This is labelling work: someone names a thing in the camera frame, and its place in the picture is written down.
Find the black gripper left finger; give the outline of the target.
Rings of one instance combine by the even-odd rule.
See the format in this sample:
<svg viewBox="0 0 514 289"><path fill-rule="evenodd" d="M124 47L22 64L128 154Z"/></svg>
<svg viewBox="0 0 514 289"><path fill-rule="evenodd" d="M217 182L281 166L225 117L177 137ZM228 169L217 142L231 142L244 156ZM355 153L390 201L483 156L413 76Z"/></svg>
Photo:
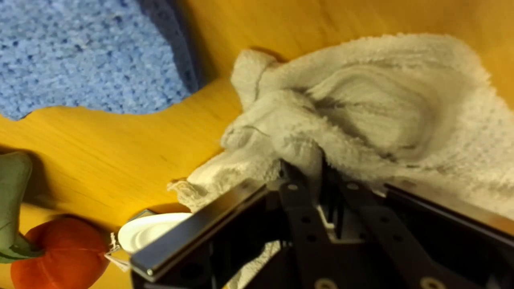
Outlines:
<svg viewBox="0 0 514 289"><path fill-rule="evenodd" d="M321 185L287 162L281 164L281 180L279 201L289 225L300 289L348 289L337 246L331 243L318 211Z"/></svg>

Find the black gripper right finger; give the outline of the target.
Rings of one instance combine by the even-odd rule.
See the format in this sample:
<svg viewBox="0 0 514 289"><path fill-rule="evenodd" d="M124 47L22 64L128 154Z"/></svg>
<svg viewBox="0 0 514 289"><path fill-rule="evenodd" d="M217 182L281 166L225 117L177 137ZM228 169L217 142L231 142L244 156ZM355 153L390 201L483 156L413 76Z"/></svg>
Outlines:
<svg viewBox="0 0 514 289"><path fill-rule="evenodd" d="M360 182L323 166L320 209L342 241L350 233L390 264L405 289L471 289L472 283L437 264L400 217Z"/></svg>

